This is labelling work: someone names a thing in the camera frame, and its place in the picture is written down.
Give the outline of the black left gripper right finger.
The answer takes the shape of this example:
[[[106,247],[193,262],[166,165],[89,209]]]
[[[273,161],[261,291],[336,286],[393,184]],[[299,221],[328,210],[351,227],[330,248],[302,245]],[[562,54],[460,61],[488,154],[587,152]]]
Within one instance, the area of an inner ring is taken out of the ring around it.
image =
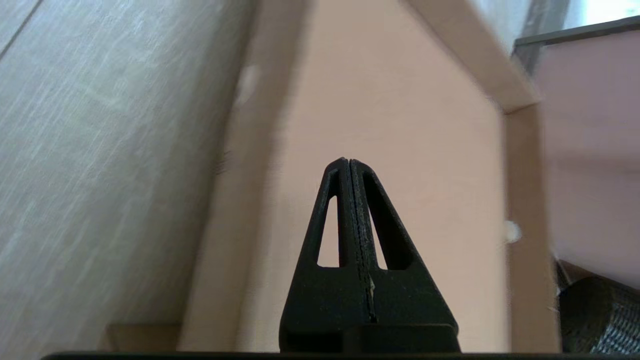
[[[459,353],[458,324],[384,187],[349,162],[365,281],[365,321],[349,330],[352,353]]]

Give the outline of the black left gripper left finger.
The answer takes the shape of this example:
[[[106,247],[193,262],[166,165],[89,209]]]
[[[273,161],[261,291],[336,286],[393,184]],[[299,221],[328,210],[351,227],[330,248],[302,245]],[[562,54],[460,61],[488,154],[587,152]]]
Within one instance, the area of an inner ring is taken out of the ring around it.
[[[337,202],[336,268],[318,264],[330,199]],[[368,260],[363,249],[351,162],[325,168],[279,322],[283,353],[341,353],[346,331],[369,324]]]

